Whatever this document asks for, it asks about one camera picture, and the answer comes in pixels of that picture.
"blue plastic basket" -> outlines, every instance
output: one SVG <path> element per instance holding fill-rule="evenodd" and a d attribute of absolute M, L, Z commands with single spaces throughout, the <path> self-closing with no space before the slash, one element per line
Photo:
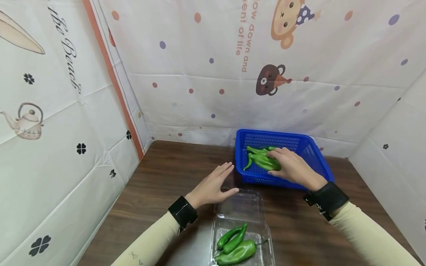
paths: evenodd
<path fill-rule="evenodd" d="M 235 138 L 235 165 L 244 183 L 306 189 L 301 185 L 268 174 L 255 163 L 243 171 L 242 169 L 248 162 L 246 146 L 256 149 L 269 146 L 286 147 L 302 157 L 315 172 L 322 175 L 327 181 L 334 182 L 330 167 L 311 137 L 302 134 L 240 129 Z"/>

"beige sleeve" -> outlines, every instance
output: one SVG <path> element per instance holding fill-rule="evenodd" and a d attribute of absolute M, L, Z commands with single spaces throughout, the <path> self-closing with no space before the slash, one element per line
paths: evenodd
<path fill-rule="evenodd" d="M 111 266 L 154 266 L 178 235 L 179 224 L 167 212 L 143 232 Z"/>
<path fill-rule="evenodd" d="M 392 236 L 348 202 L 330 221 L 369 266 L 420 266 Z"/>

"orange stripe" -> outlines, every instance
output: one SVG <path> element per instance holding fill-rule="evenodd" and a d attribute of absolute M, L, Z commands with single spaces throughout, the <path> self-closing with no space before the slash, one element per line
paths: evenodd
<path fill-rule="evenodd" d="M 129 112 L 127 110 L 127 106 L 124 102 L 124 98 L 121 93 L 120 86 L 118 85 L 117 77 L 115 76 L 114 69 L 112 68 L 111 60 L 109 59 L 109 56 L 108 56 L 107 48 L 105 46 L 104 40 L 102 39 L 102 34 L 101 34 L 101 31 L 99 30 L 98 23 L 96 22 L 92 5 L 90 4 L 90 0 L 81 0 L 81 1 L 83 2 L 84 9 L 86 10 L 87 16 L 90 21 L 90 25 L 92 26 L 92 29 L 93 29 L 93 34 L 95 35 L 96 41 L 98 42 L 99 48 L 101 49 L 101 52 L 102 52 L 102 56 L 104 57 L 105 65 L 108 70 L 108 75 L 112 81 L 112 85 L 114 86 L 118 99 L 120 100 L 121 108 L 123 109 L 127 126 L 129 127 L 130 133 L 133 136 L 133 142 L 135 144 L 136 151 L 138 152 L 139 160 L 142 160 L 144 156 L 144 151 L 141 147 L 141 144 L 139 142 L 139 136 L 136 133 L 136 129 L 132 123 Z"/>

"table surface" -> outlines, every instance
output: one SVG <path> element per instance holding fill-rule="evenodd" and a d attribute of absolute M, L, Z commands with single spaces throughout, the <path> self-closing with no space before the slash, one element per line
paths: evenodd
<path fill-rule="evenodd" d="M 155 141 L 78 265 L 111 265 L 179 196 L 192 190 L 216 166 L 233 161 L 233 157 L 233 148 Z M 415 254 L 351 163 L 332 157 L 327 161 L 336 184 L 351 202 Z M 225 186 L 261 193 L 277 266 L 364 265 L 346 239 L 315 207 L 303 201 L 303 191 L 242 184 L 235 171 L 227 178 Z M 201 207 L 198 215 L 197 222 L 170 244 L 158 266 L 208 265 L 215 217 L 213 205 Z"/>

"black wrist strap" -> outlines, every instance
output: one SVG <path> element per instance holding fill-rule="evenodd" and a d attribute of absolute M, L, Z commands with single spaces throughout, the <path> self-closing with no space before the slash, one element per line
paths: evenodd
<path fill-rule="evenodd" d="M 320 190 L 310 192 L 303 199 L 309 206 L 317 205 L 320 214 L 322 214 L 327 221 L 332 219 L 331 213 L 342 207 L 349 201 L 349 197 L 333 182 L 328 182 Z"/>
<path fill-rule="evenodd" d="M 183 196 L 169 207 L 169 211 L 179 224 L 179 232 L 182 232 L 188 224 L 195 222 L 198 218 L 197 211 Z"/>

